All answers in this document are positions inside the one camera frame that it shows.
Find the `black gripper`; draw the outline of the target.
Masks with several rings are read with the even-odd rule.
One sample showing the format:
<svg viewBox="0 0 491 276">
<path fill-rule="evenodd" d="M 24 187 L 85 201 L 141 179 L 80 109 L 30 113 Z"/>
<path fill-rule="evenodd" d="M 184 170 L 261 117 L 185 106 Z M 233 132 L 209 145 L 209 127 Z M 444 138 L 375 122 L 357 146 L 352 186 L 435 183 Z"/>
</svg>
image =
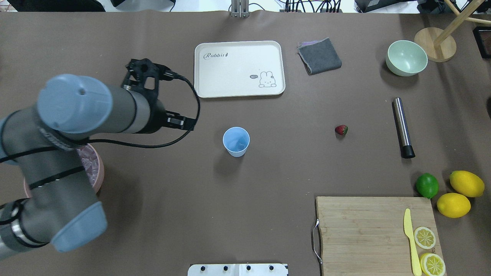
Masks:
<svg viewBox="0 0 491 276">
<path fill-rule="evenodd" d="M 166 111 L 163 103 L 156 100 L 151 108 L 151 116 L 144 127 L 144 133 L 155 133 L 162 127 L 193 131 L 196 119 L 184 117 L 178 112 Z"/>
</svg>

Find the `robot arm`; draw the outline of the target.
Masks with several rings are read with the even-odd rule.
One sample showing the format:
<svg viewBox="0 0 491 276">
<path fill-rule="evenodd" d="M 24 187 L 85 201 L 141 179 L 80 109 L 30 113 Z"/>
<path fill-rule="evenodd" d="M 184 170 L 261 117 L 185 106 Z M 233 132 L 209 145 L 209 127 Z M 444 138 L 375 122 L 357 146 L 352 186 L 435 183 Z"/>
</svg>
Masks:
<svg viewBox="0 0 491 276">
<path fill-rule="evenodd" d="M 1 120 L 1 162 L 19 166 L 28 199 L 1 206 L 1 259 L 51 243 L 61 253 L 107 229 L 78 149 L 97 133 L 189 133 L 196 119 L 164 110 L 158 92 L 61 74 L 47 81 L 37 102 Z"/>
</svg>

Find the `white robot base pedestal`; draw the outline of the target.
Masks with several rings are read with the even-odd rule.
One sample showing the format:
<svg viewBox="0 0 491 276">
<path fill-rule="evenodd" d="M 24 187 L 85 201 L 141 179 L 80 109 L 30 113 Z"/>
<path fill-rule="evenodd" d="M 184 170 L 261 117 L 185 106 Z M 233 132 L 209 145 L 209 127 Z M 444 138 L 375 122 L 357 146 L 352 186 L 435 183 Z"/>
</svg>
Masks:
<svg viewBox="0 0 491 276">
<path fill-rule="evenodd" d="M 289 276 L 287 264 L 281 263 L 233 263 L 194 264 L 188 276 Z"/>
</svg>

